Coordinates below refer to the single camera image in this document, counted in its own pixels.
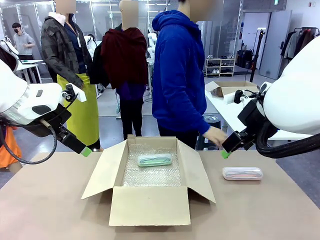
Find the yellow-green apron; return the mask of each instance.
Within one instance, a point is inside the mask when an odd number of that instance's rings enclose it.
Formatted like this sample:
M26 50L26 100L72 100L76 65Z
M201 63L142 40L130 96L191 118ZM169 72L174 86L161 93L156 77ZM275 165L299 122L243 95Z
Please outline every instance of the yellow-green apron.
M84 83L83 91L86 96L85 102L76 99L68 111L72 114L66 121L67 129L76 135L76 138L86 146L94 144L99 139L99 113L96 95L96 87L90 85L90 79L86 73L77 74ZM69 82L62 76L57 76L57 82L63 90Z

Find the person's right hand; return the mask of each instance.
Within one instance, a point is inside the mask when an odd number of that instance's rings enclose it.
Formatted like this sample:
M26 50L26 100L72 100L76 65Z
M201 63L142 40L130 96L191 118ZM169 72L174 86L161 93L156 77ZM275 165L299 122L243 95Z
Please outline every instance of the person's right hand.
M221 129L213 126L211 126L203 136L211 142L214 142L218 147L220 147L227 139L227 135Z

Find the blue hoodie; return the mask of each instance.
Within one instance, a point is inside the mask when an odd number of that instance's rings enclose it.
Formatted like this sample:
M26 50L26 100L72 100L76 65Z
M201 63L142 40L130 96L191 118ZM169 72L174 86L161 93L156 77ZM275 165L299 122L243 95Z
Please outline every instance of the blue hoodie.
M160 126L176 132L210 127L203 68L205 52L199 26L177 10L159 13L152 21L160 31L155 47L152 114Z

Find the dark red sweater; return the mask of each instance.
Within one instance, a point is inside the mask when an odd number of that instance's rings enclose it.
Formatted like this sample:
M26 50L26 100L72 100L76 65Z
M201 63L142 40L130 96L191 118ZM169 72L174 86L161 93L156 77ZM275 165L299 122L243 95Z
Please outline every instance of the dark red sweater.
M124 82L147 84L147 41L135 27L125 31L109 29L102 39L101 57L112 89Z

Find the open cardboard box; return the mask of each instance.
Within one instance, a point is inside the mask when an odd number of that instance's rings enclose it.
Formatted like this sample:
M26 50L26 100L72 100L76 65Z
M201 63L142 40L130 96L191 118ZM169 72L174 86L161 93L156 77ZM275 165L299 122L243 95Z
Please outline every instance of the open cardboard box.
M250 81L212 81L205 85L205 90L221 98L237 90L259 91L258 86Z
M172 149L181 186L122 186L131 144ZM190 225L188 188L216 202L198 152L175 137L134 137L103 151L81 199L113 189L110 226Z

